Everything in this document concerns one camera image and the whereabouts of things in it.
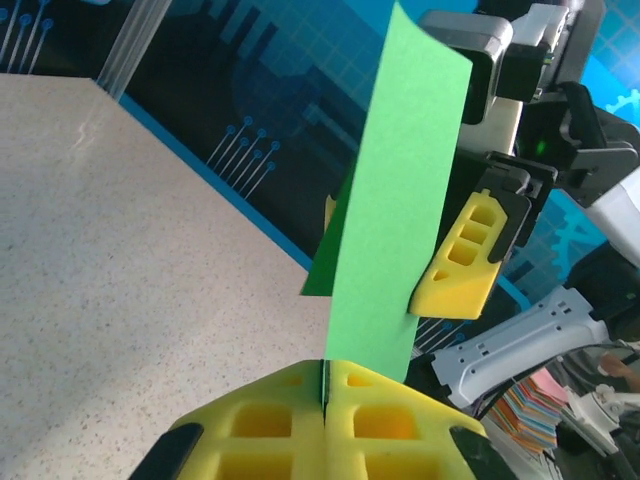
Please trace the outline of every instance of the white robot part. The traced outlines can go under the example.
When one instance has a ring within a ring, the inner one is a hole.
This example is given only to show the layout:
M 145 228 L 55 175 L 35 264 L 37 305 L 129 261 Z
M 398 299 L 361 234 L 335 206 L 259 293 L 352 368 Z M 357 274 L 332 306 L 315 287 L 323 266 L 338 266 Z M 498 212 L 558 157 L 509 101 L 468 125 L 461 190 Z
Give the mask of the white robot part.
M 540 303 L 460 345 L 435 353 L 433 370 L 458 408 L 510 378 L 569 350 L 608 341 L 592 306 L 575 289 L 556 288 Z
M 619 428 L 620 416 L 630 410 L 640 409 L 640 394 L 616 393 L 608 385 L 598 385 L 595 392 L 578 397 L 570 389 L 570 410 L 562 413 L 569 423 L 592 448 L 603 456 L 618 451 L 611 432 Z
M 512 22 L 511 43 L 536 46 L 544 40 L 553 52 L 568 14 L 567 7 L 533 4 L 529 13 Z M 522 102 L 497 97 L 480 124 L 460 126 L 458 146 L 473 153 L 493 151 L 512 155 L 522 108 Z
M 640 268 L 640 168 L 595 201 L 586 214 L 611 245 Z
M 513 43 L 539 45 L 545 41 L 553 51 L 569 15 L 567 7 L 534 3 L 524 17 L 513 21 Z

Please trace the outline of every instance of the wires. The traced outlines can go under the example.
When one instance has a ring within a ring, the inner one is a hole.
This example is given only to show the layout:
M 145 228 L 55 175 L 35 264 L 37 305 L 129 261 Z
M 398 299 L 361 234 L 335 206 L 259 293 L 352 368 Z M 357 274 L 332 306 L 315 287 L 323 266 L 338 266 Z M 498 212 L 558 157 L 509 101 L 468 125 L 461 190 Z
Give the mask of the wires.
M 589 348 L 589 347 L 601 347 L 601 348 L 629 348 L 630 350 L 632 350 L 630 347 L 627 347 L 625 345 L 620 345 L 620 344 L 616 344 L 616 343 L 608 343 L 608 344 L 595 344 L 595 345 L 585 345 L 583 347 L 578 347 L 578 348 L 574 348 L 572 350 L 569 350 L 565 353 L 563 353 L 562 355 L 569 355 L 571 353 L 574 352 L 578 352 L 581 351 L 585 348 Z M 537 365 L 529 368 L 528 370 L 525 370 L 524 372 L 511 377 L 509 380 L 504 381 L 503 383 L 501 383 L 500 385 L 497 385 L 496 387 L 494 387 L 492 390 L 490 390 L 489 392 L 487 392 L 484 396 L 480 397 L 480 399 L 477 401 L 477 404 L 474 408 L 474 412 L 473 412 L 473 417 L 478 419 L 478 420 L 482 420 L 487 413 L 489 413 L 489 411 L 495 406 L 495 404 L 498 402 L 498 400 L 500 400 L 500 398 L 502 398 L 511 387 L 513 387 L 515 384 L 521 382 L 522 380 L 524 380 L 525 378 L 527 378 L 529 375 L 537 372 L 538 370 L 540 370 L 541 368 L 543 368 L 544 366 L 548 365 L 549 363 L 555 361 L 555 358 L 552 359 L 548 359 L 545 360 L 544 362 L 540 362 Z M 489 399 L 488 403 L 485 404 L 484 407 L 481 407 L 482 403 L 485 401 L 485 399 Z

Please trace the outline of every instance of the white table surface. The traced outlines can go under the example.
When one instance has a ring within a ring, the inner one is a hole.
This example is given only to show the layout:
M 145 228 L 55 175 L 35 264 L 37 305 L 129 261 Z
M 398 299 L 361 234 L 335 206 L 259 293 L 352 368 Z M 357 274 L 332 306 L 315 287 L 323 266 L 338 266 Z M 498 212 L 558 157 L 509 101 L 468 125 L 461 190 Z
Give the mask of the white table surface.
M 0 76 L 0 477 L 126 478 L 324 352 L 305 272 L 90 80 Z

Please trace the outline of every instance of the yellow foam block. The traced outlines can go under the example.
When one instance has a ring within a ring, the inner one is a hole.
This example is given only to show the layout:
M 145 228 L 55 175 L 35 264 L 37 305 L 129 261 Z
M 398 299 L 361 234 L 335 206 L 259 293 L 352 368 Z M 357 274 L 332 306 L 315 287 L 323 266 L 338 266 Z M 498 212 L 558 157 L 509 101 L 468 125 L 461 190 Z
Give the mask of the yellow foam block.
M 178 479 L 475 479 L 450 429 L 486 436 L 478 421 L 351 362 L 327 363 L 328 380 L 323 362 L 298 363 L 178 420 L 170 432 L 202 427 Z M 158 447 L 137 478 L 160 478 L 181 447 Z
M 449 429 L 476 420 L 377 373 L 331 362 L 325 419 L 331 480 L 475 480 Z
M 488 190 L 472 193 L 418 283 L 409 311 L 476 320 L 502 267 L 488 257 L 506 223 L 507 214 Z
M 321 362 L 301 362 L 194 410 L 204 427 L 179 480 L 324 480 Z

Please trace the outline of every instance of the person's hand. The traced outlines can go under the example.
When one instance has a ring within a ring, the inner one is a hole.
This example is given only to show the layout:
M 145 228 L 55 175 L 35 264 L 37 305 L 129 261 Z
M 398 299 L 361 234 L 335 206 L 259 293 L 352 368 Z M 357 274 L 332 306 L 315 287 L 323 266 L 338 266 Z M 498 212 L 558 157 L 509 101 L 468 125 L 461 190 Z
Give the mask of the person's hand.
M 612 377 L 627 378 L 629 375 L 633 375 L 633 370 L 622 363 L 615 355 L 605 353 L 600 358 L 600 367 Z

